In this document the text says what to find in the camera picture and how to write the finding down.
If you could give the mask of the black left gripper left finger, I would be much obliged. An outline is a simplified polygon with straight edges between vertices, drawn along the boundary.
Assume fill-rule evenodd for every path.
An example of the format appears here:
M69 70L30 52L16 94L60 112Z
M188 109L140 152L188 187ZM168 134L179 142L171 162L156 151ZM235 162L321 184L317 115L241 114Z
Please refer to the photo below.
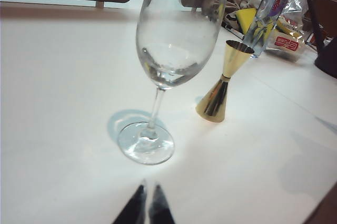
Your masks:
M116 223L144 223L146 205L146 180L141 184L131 196L127 204L113 221Z

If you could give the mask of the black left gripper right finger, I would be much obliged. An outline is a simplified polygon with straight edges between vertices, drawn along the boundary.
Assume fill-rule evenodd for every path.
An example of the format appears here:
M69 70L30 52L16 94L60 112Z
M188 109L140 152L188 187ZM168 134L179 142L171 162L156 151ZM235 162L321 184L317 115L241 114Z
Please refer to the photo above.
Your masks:
M150 223L153 224L175 224L169 203L160 184L155 185L148 216Z

